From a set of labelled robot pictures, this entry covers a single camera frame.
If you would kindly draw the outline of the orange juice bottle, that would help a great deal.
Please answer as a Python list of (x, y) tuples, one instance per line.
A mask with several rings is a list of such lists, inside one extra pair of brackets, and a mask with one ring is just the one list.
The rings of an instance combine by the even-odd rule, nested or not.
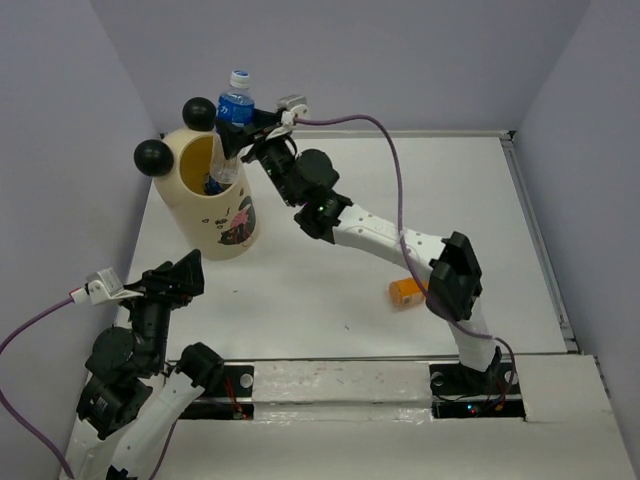
[(413, 278), (390, 282), (388, 294), (391, 304), (399, 309), (425, 303), (425, 295)]

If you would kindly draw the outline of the small blue label bottle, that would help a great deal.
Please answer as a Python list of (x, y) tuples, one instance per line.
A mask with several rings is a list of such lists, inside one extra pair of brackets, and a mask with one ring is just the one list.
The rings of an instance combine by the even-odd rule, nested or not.
[(222, 193), (224, 187), (216, 181), (209, 173), (205, 174), (202, 182), (203, 191), (208, 196), (214, 196)]

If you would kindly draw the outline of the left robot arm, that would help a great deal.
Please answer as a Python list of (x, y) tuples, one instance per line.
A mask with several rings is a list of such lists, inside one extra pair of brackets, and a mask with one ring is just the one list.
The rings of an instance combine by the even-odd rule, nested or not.
[(194, 249), (134, 283), (123, 284), (108, 268), (71, 292), (75, 303), (118, 304), (129, 324), (94, 340), (61, 478), (140, 478), (143, 456), (194, 400), (219, 388), (224, 361), (203, 343), (185, 347), (177, 364), (166, 367), (171, 314), (204, 289), (202, 256)]

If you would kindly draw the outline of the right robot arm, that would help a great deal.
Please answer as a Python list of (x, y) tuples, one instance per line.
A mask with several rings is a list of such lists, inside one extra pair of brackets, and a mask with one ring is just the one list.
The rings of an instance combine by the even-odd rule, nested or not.
[(215, 122), (227, 158), (258, 162), (282, 200), (297, 208), (295, 222), (311, 238), (369, 253), (404, 267), (427, 308), (446, 321), (458, 348), (460, 379), (482, 392), (497, 378), (498, 340), (481, 311), (482, 270), (467, 236), (438, 237), (407, 229), (401, 219), (380, 218), (334, 189), (339, 174), (318, 149), (297, 152), (291, 139), (304, 123), (300, 110), (259, 111), (253, 124)]

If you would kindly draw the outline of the cream cat bin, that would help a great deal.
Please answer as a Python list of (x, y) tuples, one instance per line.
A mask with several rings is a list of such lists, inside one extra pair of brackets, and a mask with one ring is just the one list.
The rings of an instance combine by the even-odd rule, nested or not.
[(189, 245), (208, 260), (230, 260), (243, 255), (259, 236), (259, 222), (251, 189), (242, 169), (222, 191), (205, 188), (213, 162), (224, 153), (215, 131), (217, 109), (203, 97), (193, 97), (182, 108), (184, 126), (161, 139), (142, 141), (134, 150), (137, 169), (153, 179)]

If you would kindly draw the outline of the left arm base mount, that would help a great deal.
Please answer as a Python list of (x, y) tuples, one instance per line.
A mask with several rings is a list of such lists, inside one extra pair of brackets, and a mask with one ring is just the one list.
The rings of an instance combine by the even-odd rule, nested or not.
[(254, 417), (253, 387), (255, 365), (230, 362), (224, 366), (219, 383), (194, 400), (180, 420), (244, 421)]

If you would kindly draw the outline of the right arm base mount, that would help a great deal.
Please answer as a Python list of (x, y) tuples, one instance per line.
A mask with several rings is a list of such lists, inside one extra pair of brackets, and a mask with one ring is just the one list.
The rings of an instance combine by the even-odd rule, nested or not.
[(510, 362), (484, 376), (460, 363), (429, 365), (431, 413), (435, 419), (526, 417), (517, 374)]

